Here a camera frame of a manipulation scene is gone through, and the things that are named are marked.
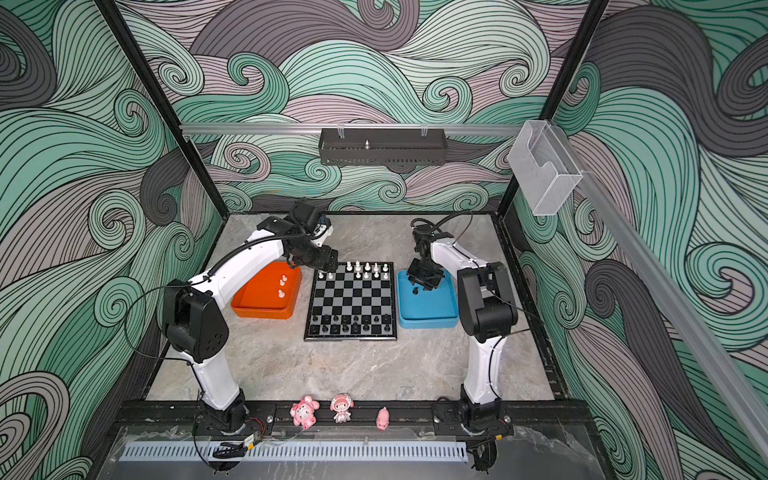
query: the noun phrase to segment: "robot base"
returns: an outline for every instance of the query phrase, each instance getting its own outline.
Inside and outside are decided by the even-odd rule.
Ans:
[[[200,431],[209,435],[237,435],[245,428],[248,408],[245,406],[245,394],[240,389],[235,400],[225,409],[216,410],[204,403],[205,411],[200,418]]]
[[[462,425],[471,435],[481,434],[488,427],[500,419],[502,413],[502,400],[497,398],[489,403],[472,403],[462,384],[461,397],[458,401],[458,409],[462,419]]]

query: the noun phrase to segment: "blue tray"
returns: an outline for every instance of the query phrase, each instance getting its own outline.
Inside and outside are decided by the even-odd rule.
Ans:
[[[436,289],[426,291],[420,285],[412,285],[405,270],[397,273],[397,302],[400,326],[404,329],[452,328],[458,322],[458,304],[451,276],[445,278]]]

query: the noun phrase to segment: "orange tray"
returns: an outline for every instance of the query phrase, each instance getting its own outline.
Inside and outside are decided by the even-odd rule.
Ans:
[[[281,286],[283,275],[288,280]],[[232,310],[246,318],[289,319],[293,315],[300,285],[300,268],[291,270],[285,262],[272,262],[235,293]],[[280,298],[277,290],[286,295]]]

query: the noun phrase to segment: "pink pig figurine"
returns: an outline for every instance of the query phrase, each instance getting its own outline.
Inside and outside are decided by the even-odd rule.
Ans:
[[[379,410],[379,416],[376,417],[376,427],[383,432],[388,426],[389,410],[384,407],[383,409]]]
[[[290,409],[293,424],[295,426],[301,425],[305,430],[315,425],[315,422],[317,422],[315,410],[318,408],[320,408],[320,403],[317,400],[312,400],[312,396],[309,395],[301,399],[300,402],[294,403]]]

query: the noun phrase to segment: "pink cat figurine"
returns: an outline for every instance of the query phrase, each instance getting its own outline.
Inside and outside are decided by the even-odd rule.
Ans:
[[[317,400],[312,400],[312,396],[309,395],[301,399],[301,402],[294,403],[290,409],[293,424],[295,426],[301,425],[305,430],[315,425],[315,422],[317,422],[315,410],[318,408],[320,408],[320,403]]]
[[[389,426],[389,410],[384,407],[379,410],[379,416],[376,417],[376,428],[382,432]]]
[[[336,412],[336,414],[333,416],[333,419],[336,420],[336,423],[348,422],[349,418],[351,417],[349,414],[349,409],[351,409],[353,406],[355,406],[355,403],[352,401],[352,397],[346,393],[340,393],[339,395],[333,397],[333,400],[331,400],[331,410]]]

